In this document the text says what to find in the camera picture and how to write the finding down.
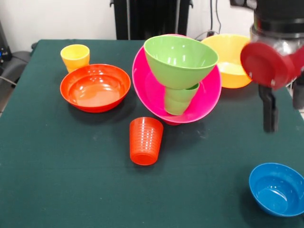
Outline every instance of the orange bowl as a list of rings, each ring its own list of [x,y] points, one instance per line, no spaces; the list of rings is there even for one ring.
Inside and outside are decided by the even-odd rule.
[[[122,69],[92,64],[65,76],[60,92],[76,108],[88,113],[102,113],[118,106],[130,87],[130,77]]]

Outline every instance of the yellow cup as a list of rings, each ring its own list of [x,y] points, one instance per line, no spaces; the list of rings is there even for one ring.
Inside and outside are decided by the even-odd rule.
[[[90,62],[90,49],[82,44],[66,46],[60,55],[69,73],[89,65]]]

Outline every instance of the green cup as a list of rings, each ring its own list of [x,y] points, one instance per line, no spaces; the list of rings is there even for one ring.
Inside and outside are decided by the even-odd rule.
[[[143,47],[157,81],[173,89],[193,87],[219,59],[212,48],[187,37],[156,36],[146,40]]]
[[[165,110],[171,115],[182,115],[199,89],[197,83],[189,89],[165,89]]]

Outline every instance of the cup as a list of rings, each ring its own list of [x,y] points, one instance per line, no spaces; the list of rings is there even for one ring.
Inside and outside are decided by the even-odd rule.
[[[90,62],[90,49],[82,44],[66,46],[61,50],[60,55],[69,73],[89,65]]]
[[[197,93],[200,84],[189,89],[165,89],[165,110],[171,115],[182,115],[189,107],[191,100]]]
[[[160,121],[141,117],[130,123],[130,158],[138,165],[156,163],[162,142]]]

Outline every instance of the orange cup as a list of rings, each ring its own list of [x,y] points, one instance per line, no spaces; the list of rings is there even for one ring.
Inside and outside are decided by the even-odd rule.
[[[156,163],[162,132],[162,123],[150,117],[137,118],[130,123],[130,158],[135,164]]]

